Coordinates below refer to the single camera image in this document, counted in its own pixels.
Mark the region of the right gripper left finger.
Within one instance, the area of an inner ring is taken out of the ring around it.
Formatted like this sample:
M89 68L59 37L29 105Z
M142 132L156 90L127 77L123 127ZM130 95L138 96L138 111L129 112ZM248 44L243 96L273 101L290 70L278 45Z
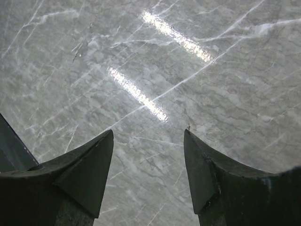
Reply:
M0 176L3 226L91 226L99 217L114 146L112 130L32 170Z

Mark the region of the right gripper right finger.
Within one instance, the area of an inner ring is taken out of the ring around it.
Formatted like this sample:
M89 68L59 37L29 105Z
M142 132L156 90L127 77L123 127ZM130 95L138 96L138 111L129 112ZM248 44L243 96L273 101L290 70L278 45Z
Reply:
M298 226L301 169L258 170L184 132L184 158L194 213L202 226Z

